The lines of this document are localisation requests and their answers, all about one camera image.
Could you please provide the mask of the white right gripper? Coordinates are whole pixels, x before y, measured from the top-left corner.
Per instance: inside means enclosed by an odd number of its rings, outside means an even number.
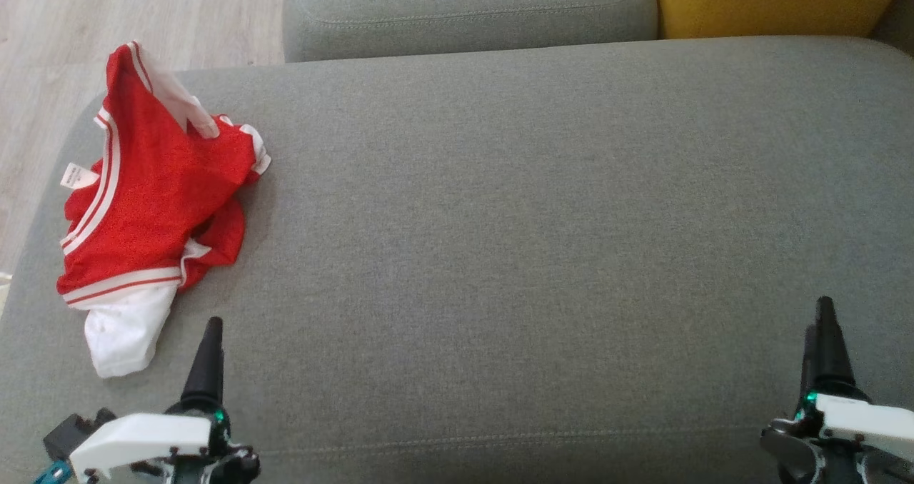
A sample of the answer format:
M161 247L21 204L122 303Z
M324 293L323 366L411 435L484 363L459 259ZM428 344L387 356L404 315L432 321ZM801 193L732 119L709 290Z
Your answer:
M760 433L781 484L914 484L914 411L859 389L829 296L804 331L798 409Z

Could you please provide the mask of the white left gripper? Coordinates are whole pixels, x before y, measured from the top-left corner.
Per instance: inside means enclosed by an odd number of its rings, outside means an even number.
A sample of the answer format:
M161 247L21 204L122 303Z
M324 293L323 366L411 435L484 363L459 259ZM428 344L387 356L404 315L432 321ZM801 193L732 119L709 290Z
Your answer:
M211 317L180 397L185 412L133 413L105 422L73 449L69 465L79 484L101 484L127 468L159 484L253 484L260 455L231 439L222 408L223 321Z

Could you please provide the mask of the red and white garment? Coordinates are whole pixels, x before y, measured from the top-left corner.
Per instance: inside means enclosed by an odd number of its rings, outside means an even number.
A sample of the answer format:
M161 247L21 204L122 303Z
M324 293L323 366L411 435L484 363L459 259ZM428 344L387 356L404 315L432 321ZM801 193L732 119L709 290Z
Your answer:
M101 158L66 167L69 223L56 291L86 314L97 376L146 369L176 296L237 261L246 231L238 200L270 168L260 133L212 116L137 41L111 52L94 122Z

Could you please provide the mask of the grey sofa seat cushion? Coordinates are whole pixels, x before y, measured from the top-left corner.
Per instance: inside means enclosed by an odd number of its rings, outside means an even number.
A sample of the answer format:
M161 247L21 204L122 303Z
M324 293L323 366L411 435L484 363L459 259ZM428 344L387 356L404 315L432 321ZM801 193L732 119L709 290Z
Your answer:
M97 377L55 289L79 117L0 318L0 484L72 413L160 413L224 318L254 484L780 484L831 296L859 386L914 410L914 58L670 39L186 72L272 155L237 263Z

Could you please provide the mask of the grey sofa back cushion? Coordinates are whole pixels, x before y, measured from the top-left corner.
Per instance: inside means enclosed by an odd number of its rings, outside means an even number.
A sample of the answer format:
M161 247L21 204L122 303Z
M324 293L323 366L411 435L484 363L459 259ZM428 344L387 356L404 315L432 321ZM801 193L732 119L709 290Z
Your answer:
M288 62L647 41L656 0L284 0Z

